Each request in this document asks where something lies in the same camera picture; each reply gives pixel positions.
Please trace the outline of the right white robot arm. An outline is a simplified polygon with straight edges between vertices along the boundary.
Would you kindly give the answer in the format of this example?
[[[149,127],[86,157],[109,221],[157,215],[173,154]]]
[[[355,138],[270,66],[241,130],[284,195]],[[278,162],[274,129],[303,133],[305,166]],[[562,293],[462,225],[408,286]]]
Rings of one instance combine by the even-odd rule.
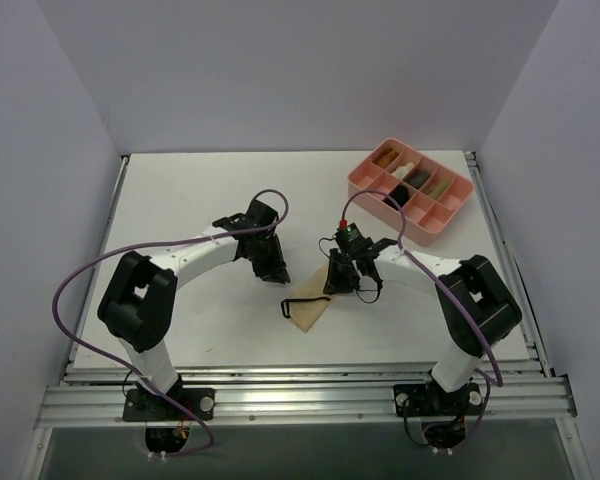
[[[338,228],[335,242],[329,250],[326,295],[353,293],[367,277],[377,291],[391,282],[437,297],[451,343],[423,391],[430,409],[449,411],[481,359],[492,358],[494,346],[522,320],[520,307],[493,264],[478,254],[457,260],[408,252],[395,240],[375,242],[363,236],[354,223]]]

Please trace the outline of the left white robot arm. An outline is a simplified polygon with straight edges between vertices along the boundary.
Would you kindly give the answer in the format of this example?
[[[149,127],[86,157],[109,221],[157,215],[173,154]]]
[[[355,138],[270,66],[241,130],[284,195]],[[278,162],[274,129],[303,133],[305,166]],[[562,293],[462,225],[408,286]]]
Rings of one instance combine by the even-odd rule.
[[[131,248],[119,260],[97,309],[97,317],[125,349],[142,387],[146,408],[159,419],[182,405],[180,380],[165,337],[178,290],[206,272],[245,259],[256,278],[288,284],[276,226],[285,218],[254,198],[244,213],[221,217],[184,242],[158,246],[151,255]]]

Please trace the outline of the beige underwear with navy trim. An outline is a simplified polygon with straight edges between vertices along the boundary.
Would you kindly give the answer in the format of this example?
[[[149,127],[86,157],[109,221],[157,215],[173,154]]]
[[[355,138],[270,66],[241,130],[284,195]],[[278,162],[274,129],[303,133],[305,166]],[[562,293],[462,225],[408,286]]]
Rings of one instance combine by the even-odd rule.
[[[307,333],[334,300],[333,295],[324,293],[328,265],[324,264],[308,279],[297,286],[289,298],[281,301],[281,313],[303,333]]]

